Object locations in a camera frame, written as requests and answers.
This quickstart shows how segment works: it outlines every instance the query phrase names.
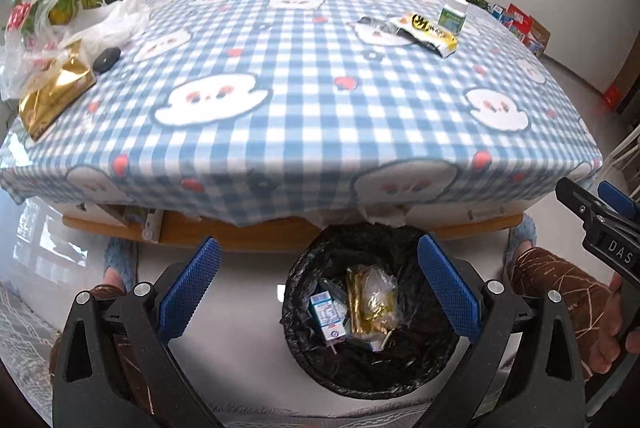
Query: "screw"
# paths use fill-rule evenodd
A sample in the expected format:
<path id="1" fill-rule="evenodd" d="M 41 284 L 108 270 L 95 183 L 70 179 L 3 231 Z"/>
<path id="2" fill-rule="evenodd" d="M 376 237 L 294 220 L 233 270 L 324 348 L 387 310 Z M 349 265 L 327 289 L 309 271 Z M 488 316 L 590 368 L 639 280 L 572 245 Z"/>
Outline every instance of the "screw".
<path id="1" fill-rule="evenodd" d="M 87 303 L 90 298 L 91 295 L 89 294 L 89 291 L 82 291 L 82 293 L 79 293 L 78 296 L 76 296 L 76 302 L 78 302 L 80 305 L 83 305 Z"/>
<path id="2" fill-rule="evenodd" d="M 136 296 L 145 296 L 146 294 L 148 294 L 149 291 L 151 291 L 151 286 L 146 282 L 139 283 L 133 289 L 133 293 Z"/>
<path id="3" fill-rule="evenodd" d="M 546 295 L 549 297 L 549 300 L 555 303 L 558 303 L 562 300 L 561 294 L 558 293 L 558 291 L 555 291 L 554 289 L 549 291 Z"/>
<path id="4" fill-rule="evenodd" d="M 497 280 L 491 280 L 487 283 L 487 289 L 494 294 L 502 294 L 504 293 L 504 286 L 498 282 Z"/>

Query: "tablecloth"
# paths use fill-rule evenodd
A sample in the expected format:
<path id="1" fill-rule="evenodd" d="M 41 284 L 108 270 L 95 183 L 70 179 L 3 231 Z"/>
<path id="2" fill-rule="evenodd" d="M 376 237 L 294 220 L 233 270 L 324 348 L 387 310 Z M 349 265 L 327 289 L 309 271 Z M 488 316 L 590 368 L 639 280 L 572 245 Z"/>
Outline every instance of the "tablecloth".
<path id="1" fill-rule="evenodd" d="M 135 203 L 244 226 L 367 205 L 535 199 L 602 155 L 546 68 L 469 8 L 448 58 L 371 23 L 446 0 L 150 0 L 119 62 L 32 141 L 14 198 Z"/>

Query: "black round object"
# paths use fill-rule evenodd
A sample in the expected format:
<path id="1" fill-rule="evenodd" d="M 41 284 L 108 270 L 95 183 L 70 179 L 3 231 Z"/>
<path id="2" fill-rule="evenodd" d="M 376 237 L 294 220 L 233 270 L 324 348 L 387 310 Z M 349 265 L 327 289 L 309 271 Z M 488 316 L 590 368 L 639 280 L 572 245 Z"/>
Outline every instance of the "black round object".
<path id="1" fill-rule="evenodd" d="M 401 397 L 435 378 L 458 343 L 438 299 L 418 265 L 423 231 L 383 225 L 332 226 L 325 229 L 291 268 L 282 304 L 282 324 L 293 357 L 305 372 L 336 394 L 357 399 Z M 309 298 L 320 293 L 318 279 L 334 280 L 346 291 L 346 270 L 378 265 L 398 278 L 398 302 L 404 325 L 382 352 L 350 342 L 324 345 Z"/>
<path id="2" fill-rule="evenodd" d="M 120 59 L 121 54 L 119 47 L 108 47 L 94 60 L 94 71 L 100 74 L 106 73 Z"/>

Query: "red box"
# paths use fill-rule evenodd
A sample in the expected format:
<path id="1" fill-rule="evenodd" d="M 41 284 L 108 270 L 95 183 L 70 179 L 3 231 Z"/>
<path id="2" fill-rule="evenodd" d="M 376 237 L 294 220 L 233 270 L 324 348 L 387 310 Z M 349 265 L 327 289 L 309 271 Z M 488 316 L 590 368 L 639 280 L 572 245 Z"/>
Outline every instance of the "red box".
<path id="1" fill-rule="evenodd" d="M 515 16 L 515 20 L 513 21 L 512 26 L 514 26 L 518 31 L 520 31 L 524 36 L 529 34 L 531 28 L 533 27 L 533 17 L 529 17 L 525 12 L 523 12 L 517 6 L 511 4 L 507 13 L 513 14 Z"/>

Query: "red tag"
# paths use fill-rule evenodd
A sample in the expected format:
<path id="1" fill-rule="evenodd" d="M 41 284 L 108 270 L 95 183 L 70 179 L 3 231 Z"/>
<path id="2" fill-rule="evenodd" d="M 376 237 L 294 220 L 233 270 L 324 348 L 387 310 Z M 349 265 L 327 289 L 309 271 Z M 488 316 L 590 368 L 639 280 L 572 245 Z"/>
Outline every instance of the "red tag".
<path id="1" fill-rule="evenodd" d="M 612 83 L 609 86 L 609 89 L 607 89 L 607 92 L 604 93 L 604 102 L 609 109 L 614 111 L 620 103 L 620 100 L 622 100 L 622 96 L 623 95 L 620 92 L 620 89 L 618 89 L 618 86 Z"/>
<path id="2" fill-rule="evenodd" d="M 22 26 L 24 19 L 27 18 L 31 11 L 32 4 L 30 2 L 21 2 L 11 11 L 9 20 L 6 24 L 7 31 L 17 31 Z"/>

